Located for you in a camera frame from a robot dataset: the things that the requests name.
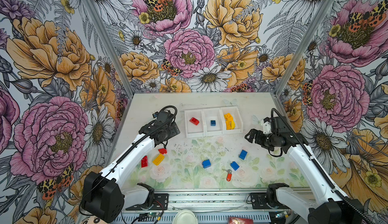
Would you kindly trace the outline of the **yellow lego brick top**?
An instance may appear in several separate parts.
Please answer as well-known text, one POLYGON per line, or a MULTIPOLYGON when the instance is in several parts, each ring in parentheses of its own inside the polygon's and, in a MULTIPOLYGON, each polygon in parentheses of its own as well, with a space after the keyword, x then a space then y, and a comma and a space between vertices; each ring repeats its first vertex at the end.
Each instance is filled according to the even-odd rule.
POLYGON ((230 113, 225 114, 224 115, 224 119, 225 119, 226 122, 233 121, 233 117, 232 117, 232 115, 230 113))

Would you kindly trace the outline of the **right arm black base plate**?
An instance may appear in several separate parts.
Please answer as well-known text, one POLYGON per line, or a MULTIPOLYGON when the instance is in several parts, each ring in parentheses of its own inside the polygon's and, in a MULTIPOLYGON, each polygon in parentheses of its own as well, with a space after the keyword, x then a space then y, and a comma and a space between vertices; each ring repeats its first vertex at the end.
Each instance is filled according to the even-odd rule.
POLYGON ((282 204, 274 204, 270 205, 267 203, 266 194, 264 193, 250 193, 246 199, 246 203, 250 204, 252 209, 259 210, 259 209, 273 209, 273 210, 280 210, 280 209, 288 209, 287 206, 282 204))

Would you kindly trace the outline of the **yellow orange lego brick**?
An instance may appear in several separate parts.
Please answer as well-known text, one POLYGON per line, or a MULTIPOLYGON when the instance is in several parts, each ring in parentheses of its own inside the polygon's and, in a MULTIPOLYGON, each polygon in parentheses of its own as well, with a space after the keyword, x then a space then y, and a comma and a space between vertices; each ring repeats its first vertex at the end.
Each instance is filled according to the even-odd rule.
POLYGON ((226 129, 227 129, 227 130, 231 130, 231 129, 230 129, 230 122, 225 122, 225 123, 226 123, 226 129))

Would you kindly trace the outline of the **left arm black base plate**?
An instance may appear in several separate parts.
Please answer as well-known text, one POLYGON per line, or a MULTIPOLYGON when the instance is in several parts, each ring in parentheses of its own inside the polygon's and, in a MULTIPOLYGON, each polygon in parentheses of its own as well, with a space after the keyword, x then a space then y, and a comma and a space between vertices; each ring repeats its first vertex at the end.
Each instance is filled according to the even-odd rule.
POLYGON ((165 211, 168 209, 169 203, 169 194, 167 193, 157 193, 154 194, 154 198, 150 201, 146 201, 144 204, 138 204, 131 207, 126 208, 127 211, 149 211, 149 210, 157 210, 157 211, 165 211))

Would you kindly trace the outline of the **red lego brick near arm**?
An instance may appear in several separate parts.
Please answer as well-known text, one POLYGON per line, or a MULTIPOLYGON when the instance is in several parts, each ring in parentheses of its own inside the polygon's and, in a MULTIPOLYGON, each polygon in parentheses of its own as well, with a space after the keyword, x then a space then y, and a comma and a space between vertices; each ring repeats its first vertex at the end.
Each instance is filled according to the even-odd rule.
POLYGON ((144 156, 141 160, 141 168, 145 168, 145 167, 148 167, 149 165, 149 162, 148 162, 148 157, 147 156, 144 156))

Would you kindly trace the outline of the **red lego brick long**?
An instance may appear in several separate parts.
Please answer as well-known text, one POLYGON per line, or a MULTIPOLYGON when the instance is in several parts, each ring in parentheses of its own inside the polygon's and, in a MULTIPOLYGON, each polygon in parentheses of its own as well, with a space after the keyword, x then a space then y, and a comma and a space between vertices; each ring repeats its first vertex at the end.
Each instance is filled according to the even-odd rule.
POLYGON ((192 117, 192 118, 190 119, 190 122, 191 122, 192 124, 196 125, 196 126, 200 123, 199 120, 196 119, 196 118, 194 118, 194 117, 192 117))

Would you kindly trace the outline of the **white three-compartment bin tray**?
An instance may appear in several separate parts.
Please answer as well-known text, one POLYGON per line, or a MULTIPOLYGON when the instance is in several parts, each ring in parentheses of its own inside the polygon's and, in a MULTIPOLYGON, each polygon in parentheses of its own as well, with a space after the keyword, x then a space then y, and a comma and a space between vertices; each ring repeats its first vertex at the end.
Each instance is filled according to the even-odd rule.
POLYGON ((244 123, 236 106, 185 111, 187 138, 242 134, 244 123))

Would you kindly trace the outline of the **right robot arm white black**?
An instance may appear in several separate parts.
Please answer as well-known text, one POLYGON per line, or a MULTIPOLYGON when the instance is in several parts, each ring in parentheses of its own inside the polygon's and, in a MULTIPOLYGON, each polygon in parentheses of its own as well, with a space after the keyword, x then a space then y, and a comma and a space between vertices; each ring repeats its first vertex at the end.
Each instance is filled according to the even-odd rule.
POLYGON ((285 183, 269 184, 262 201, 270 208, 287 207, 310 224, 370 223, 364 207, 350 199, 319 163, 303 135, 295 133, 284 117, 267 117, 263 130, 251 129, 245 139, 271 152, 288 155, 305 178, 314 201, 303 197, 285 183))

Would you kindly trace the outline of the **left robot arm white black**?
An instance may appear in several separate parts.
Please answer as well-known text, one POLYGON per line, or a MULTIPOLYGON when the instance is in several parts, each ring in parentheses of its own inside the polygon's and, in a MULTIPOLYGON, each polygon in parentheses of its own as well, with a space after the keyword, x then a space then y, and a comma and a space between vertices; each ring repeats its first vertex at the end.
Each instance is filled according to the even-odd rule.
POLYGON ((166 146, 179 135, 175 122, 177 108, 169 105, 153 114, 153 120, 140 128, 128 148, 100 172, 89 173, 83 185, 80 213, 95 216, 110 223, 123 210, 133 206, 150 209, 155 202, 155 190, 144 183, 125 190, 124 183, 141 160, 156 146, 166 146))

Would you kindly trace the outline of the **yellow curved lego brick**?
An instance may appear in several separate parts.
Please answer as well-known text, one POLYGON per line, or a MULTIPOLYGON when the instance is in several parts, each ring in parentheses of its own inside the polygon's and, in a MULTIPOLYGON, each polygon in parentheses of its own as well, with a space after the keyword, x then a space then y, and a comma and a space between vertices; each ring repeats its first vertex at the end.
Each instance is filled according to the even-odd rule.
POLYGON ((231 129, 231 130, 234 130, 234 128, 235 128, 235 122, 232 120, 232 121, 230 122, 230 129, 231 129))

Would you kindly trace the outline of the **red lego brick small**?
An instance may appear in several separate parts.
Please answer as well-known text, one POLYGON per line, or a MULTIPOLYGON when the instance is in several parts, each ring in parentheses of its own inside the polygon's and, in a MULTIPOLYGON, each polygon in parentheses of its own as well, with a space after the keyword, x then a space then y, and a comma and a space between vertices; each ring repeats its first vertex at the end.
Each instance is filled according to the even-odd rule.
POLYGON ((158 151, 159 151, 160 154, 163 154, 163 155, 167 154, 167 149, 165 149, 165 148, 161 148, 158 151))

